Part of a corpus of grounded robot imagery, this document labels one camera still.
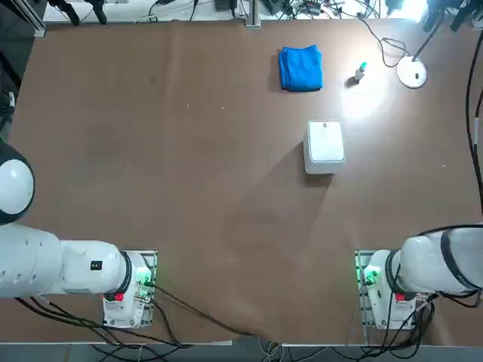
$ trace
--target label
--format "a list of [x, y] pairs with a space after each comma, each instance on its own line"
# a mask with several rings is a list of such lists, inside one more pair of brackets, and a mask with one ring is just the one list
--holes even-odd
[[105, 302], [104, 305], [108, 311], [121, 311], [122, 303], [119, 302]]
[[102, 270], [102, 269], [103, 269], [103, 262], [101, 260], [91, 261], [91, 270]]

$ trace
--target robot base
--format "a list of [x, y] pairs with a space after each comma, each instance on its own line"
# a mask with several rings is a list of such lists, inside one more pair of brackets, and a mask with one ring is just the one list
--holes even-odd
[[[388, 250], [376, 252], [356, 252], [356, 266], [358, 268], [359, 299], [365, 326], [375, 326], [377, 329], [398, 330], [402, 323], [416, 308], [416, 298], [405, 300], [405, 295], [393, 293], [386, 276], [386, 259]], [[387, 320], [389, 313], [389, 301], [392, 302], [390, 321]], [[414, 327], [414, 319], [402, 327], [403, 330], [411, 330]]]
[[104, 324], [117, 328], [148, 327], [152, 323], [154, 288], [144, 285], [155, 283], [157, 255], [155, 250], [124, 250], [131, 260], [131, 282], [122, 296], [103, 298]]

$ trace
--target small bottle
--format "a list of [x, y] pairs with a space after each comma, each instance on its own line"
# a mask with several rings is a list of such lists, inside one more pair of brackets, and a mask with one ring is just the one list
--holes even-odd
[[365, 75], [366, 65], [367, 65], [367, 63], [363, 62], [363, 64], [361, 64], [361, 66], [355, 71], [354, 80], [357, 81], [358, 83], [362, 79], [362, 77], [364, 77], [364, 75]]

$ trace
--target round white base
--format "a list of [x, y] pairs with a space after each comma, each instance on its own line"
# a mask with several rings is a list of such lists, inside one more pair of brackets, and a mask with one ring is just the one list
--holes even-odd
[[399, 81], [408, 88], [416, 89], [426, 83], [426, 67], [418, 59], [413, 62], [413, 57], [402, 58], [399, 61], [396, 72], [398, 73]]

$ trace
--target folded towel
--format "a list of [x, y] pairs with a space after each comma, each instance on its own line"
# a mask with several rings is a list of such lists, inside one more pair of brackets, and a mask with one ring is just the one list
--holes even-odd
[[305, 49], [284, 47], [278, 55], [281, 87], [293, 92], [322, 88], [322, 54], [317, 45]]

